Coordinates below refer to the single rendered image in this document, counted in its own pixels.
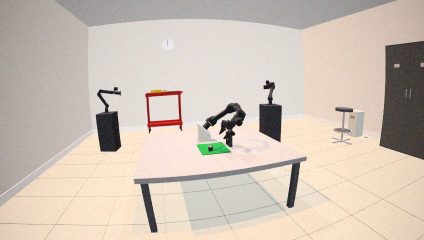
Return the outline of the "green circuit board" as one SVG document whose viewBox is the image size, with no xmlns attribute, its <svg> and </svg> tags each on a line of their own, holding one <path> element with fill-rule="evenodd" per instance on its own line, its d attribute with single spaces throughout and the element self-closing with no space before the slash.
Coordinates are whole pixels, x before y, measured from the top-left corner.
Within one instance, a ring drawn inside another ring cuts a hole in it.
<svg viewBox="0 0 424 240">
<path fill-rule="evenodd" d="M 207 143 L 207 144 L 196 144 L 202 156 L 204 155 L 213 155 L 213 154 L 223 154 L 231 153 L 231 151 L 222 143 Z M 209 151 L 208 147 L 213 147 L 212 151 Z"/>
</svg>

